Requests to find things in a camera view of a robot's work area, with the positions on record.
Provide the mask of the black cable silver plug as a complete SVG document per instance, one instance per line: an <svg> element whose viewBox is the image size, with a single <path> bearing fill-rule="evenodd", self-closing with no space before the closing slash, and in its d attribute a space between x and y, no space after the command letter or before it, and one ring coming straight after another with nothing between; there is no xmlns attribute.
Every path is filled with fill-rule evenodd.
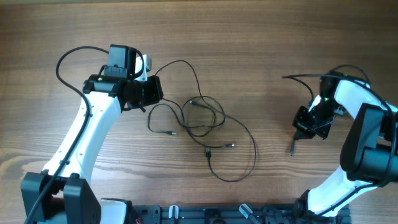
<svg viewBox="0 0 398 224"><path fill-rule="evenodd" d="M180 122L191 140L204 148L208 169L215 178L222 182L237 183L251 175L257 163L257 144L243 122L227 114L221 103L211 96L194 96L179 106L179 109ZM185 114L190 109L209 112L209 123L190 125L190 118ZM226 133L221 133L221 128L227 121L232 122L233 127L238 130L230 134L230 137L235 139L221 141L220 138L227 136ZM242 174L232 174L227 177L226 174L219 174L213 167L213 156L216 156L217 162L221 161L221 156L225 156L228 162L234 161L232 155L226 151L227 149L232 150L236 156L243 156L248 163L243 168Z"/></svg>

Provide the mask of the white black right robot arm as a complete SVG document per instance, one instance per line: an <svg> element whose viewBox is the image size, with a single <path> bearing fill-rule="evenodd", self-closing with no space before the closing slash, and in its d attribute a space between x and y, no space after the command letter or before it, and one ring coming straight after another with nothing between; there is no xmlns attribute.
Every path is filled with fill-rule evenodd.
<svg viewBox="0 0 398 224"><path fill-rule="evenodd" d="M375 93L367 78L336 70L317 77L320 93L312 96L309 108L298 109L293 140L326 139L340 108L354 122L337 170L294 204L294 217L307 222L325 222L360 195L397 182L397 108Z"/></svg>

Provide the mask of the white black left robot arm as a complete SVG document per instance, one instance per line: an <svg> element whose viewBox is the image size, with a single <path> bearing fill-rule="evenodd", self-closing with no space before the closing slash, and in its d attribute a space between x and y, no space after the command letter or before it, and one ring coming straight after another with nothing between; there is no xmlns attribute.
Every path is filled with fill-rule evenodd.
<svg viewBox="0 0 398 224"><path fill-rule="evenodd" d="M26 223L142 223L131 201L98 200L90 182L96 158L123 111L145 110L162 97L159 78L147 76L151 59L125 45L111 45L108 63L83 88L81 105L61 146L41 172L21 183Z"/></svg>

